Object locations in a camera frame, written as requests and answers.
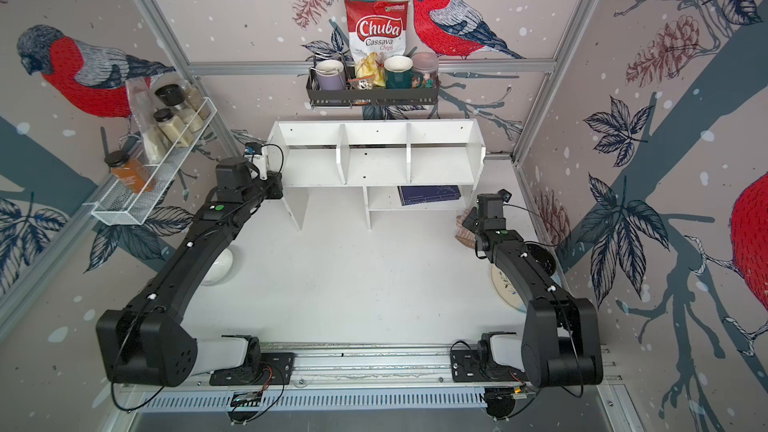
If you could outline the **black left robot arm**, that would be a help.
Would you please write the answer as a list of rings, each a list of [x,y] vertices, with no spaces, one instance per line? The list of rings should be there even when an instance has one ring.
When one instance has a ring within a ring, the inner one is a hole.
[[[109,381],[174,387],[192,374],[198,345],[182,327],[189,302],[262,202],[283,197],[282,171],[262,172],[244,157],[219,162],[216,180],[183,243],[157,276],[124,308],[107,310],[98,319]]]

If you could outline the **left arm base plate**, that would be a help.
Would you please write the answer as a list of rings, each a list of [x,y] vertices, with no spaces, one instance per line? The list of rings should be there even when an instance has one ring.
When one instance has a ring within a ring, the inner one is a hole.
[[[262,386],[270,379],[271,385],[287,385],[291,379],[296,355],[291,352],[262,353],[259,361],[247,359],[235,368],[214,371],[210,386]]]

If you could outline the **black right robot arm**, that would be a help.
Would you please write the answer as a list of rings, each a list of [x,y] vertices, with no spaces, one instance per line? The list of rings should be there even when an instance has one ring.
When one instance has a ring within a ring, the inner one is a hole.
[[[495,265],[526,308],[522,371],[537,388],[598,385],[604,377],[597,311],[558,285],[539,257],[549,251],[506,225],[509,193],[480,194],[463,226],[479,257]]]

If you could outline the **pink striped fluffy cloth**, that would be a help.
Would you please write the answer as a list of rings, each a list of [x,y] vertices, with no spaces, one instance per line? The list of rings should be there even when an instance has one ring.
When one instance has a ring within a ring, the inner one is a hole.
[[[475,246],[475,234],[468,230],[463,222],[467,219],[472,208],[466,209],[461,215],[456,217],[457,231],[455,233],[456,240],[469,249],[473,249]]]

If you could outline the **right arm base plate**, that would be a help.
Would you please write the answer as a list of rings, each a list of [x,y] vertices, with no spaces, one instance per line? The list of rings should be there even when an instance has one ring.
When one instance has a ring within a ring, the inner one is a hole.
[[[528,381],[521,369],[496,363],[489,352],[459,347],[450,350],[449,359],[452,380],[456,383]]]

